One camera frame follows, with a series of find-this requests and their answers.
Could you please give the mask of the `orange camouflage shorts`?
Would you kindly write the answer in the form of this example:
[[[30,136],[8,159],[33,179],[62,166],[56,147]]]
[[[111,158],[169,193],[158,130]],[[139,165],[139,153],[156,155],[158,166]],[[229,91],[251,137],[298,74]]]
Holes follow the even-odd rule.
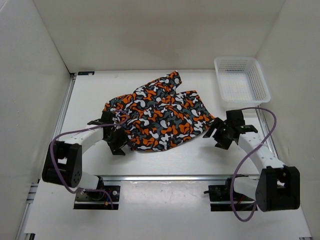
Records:
[[[173,71],[105,103],[103,111],[128,114],[122,127],[132,151],[167,151],[209,129],[214,116],[196,90],[177,92],[181,83]]]

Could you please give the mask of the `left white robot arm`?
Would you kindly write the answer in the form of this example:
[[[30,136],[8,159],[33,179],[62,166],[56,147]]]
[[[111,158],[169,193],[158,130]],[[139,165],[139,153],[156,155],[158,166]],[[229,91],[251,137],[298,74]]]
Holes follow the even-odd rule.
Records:
[[[105,141],[114,156],[124,156],[129,142],[122,125],[129,119],[123,110],[104,111],[101,118],[88,122],[86,128],[57,135],[49,144],[42,170],[46,183],[64,186],[72,194],[87,193],[93,200],[107,195],[100,176],[83,171],[83,154]]]

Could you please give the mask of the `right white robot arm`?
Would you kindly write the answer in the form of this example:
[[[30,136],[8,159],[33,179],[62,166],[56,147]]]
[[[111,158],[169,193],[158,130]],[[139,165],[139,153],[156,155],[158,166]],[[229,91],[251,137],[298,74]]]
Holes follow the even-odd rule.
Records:
[[[215,147],[228,150],[236,143],[245,157],[236,167],[234,174],[226,180],[224,193],[235,210],[236,200],[245,196],[263,212],[297,210],[300,207],[300,172],[295,166],[287,166],[265,145],[269,138],[260,138],[258,130],[246,124],[241,109],[228,110],[226,120],[216,118],[205,133],[212,137]],[[246,160],[251,160],[259,172],[258,179],[239,174]]]

